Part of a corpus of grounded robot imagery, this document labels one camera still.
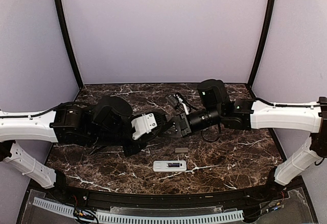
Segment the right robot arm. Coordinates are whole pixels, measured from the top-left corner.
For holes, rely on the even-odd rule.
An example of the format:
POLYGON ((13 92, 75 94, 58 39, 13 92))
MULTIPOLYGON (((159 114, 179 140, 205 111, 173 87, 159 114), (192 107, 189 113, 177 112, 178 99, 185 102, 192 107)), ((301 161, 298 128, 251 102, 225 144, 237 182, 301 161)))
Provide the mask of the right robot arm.
POLYGON ((326 158, 326 97, 316 102, 281 104, 262 98, 239 99, 232 102, 221 80, 209 79, 198 84, 203 109, 182 113, 172 119, 179 137, 211 126, 233 130, 291 129, 310 133, 304 144, 291 158, 272 171, 271 180, 261 188, 263 199, 270 201, 281 186, 305 171, 317 160, 326 158))

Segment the grey battery cover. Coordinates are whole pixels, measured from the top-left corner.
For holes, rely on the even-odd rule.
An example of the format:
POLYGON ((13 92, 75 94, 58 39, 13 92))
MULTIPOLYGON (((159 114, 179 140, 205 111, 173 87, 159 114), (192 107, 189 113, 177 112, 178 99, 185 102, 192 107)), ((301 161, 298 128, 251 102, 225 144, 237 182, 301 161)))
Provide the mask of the grey battery cover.
POLYGON ((175 153, 181 154, 181 153, 188 153, 189 149, 187 147, 178 147, 175 148, 175 153))

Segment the white remote control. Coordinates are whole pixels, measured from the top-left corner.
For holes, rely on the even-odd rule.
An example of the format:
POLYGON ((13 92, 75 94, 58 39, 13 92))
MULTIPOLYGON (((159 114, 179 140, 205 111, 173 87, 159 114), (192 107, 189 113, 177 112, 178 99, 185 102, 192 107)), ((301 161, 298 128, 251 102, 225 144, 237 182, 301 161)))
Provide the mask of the white remote control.
POLYGON ((154 161, 153 171, 154 172, 184 172, 187 170, 187 165, 184 160, 171 160, 171 161, 154 161), (180 163, 179 168, 168 168, 168 163, 180 163))

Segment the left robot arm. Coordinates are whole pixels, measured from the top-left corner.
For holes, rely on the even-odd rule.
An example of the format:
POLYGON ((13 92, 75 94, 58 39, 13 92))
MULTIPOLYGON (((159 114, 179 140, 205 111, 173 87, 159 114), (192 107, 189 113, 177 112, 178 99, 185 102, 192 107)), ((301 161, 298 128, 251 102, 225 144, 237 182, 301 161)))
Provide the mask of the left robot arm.
POLYGON ((1 112, 1 161, 51 189, 60 201, 72 198, 64 173, 46 167, 29 155, 18 140, 41 140, 80 146, 121 145, 126 154, 141 150, 141 137, 158 123, 153 113, 133 116, 132 107, 117 96, 104 96, 95 105, 67 102, 36 113, 1 112))

